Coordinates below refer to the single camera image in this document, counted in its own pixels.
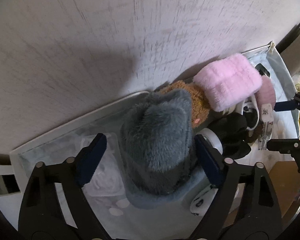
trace cardboard box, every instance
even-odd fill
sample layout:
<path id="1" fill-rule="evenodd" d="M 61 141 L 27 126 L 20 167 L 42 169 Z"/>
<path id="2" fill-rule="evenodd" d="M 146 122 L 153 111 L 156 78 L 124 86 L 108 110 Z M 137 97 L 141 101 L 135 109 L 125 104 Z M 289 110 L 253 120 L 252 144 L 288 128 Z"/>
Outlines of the cardboard box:
<path id="1" fill-rule="evenodd" d="M 287 224 L 300 206 L 300 173 L 295 161 L 277 162 L 269 173 L 278 197 L 283 225 Z M 238 209 L 232 211 L 224 227 L 232 225 Z"/>

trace textured wall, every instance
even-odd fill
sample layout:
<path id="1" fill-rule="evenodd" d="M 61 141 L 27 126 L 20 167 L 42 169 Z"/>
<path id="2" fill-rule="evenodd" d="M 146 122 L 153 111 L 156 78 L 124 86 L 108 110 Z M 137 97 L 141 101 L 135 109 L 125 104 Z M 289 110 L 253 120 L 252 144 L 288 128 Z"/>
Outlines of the textured wall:
<path id="1" fill-rule="evenodd" d="M 300 0 L 0 0 L 0 153 L 299 22 Z"/>

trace white tape roll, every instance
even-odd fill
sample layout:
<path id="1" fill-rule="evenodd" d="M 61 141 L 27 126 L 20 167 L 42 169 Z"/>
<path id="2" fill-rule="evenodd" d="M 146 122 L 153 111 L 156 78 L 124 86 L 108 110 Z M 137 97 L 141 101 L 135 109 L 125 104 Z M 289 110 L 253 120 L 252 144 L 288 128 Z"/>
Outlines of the white tape roll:
<path id="1" fill-rule="evenodd" d="M 204 128 L 197 134 L 201 134 L 213 148 L 217 149 L 221 154 L 223 153 L 221 141 L 213 131 L 208 128 Z"/>

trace label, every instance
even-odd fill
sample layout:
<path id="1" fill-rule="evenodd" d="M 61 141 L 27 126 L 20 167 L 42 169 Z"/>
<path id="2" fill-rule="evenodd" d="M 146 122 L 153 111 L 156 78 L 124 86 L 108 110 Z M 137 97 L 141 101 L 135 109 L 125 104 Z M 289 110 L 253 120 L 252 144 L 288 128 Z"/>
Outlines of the label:
<path id="1" fill-rule="evenodd" d="M 271 139 L 274 122 L 273 109 L 271 104 L 261 106 L 260 120 L 263 124 L 262 133 L 258 138 L 258 150 L 266 150 L 267 142 Z"/>

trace pink fuzzy fabric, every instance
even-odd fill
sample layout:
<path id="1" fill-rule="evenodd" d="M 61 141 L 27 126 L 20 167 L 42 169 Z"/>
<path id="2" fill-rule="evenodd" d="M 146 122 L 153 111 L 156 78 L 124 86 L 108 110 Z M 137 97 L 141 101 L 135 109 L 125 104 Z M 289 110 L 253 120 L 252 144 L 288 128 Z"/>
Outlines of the pink fuzzy fabric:
<path id="1" fill-rule="evenodd" d="M 241 54 L 209 63 L 194 76 L 193 81 L 203 89 L 216 112 L 245 100 L 262 85 L 259 72 Z"/>
<path id="2" fill-rule="evenodd" d="M 272 85 L 271 79 L 268 76 L 262 76 L 262 86 L 255 94 L 259 112 L 261 112 L 261 106 L 263 104 L 271 104 L 272 109 L 275 105 L 275 91 Z"/>

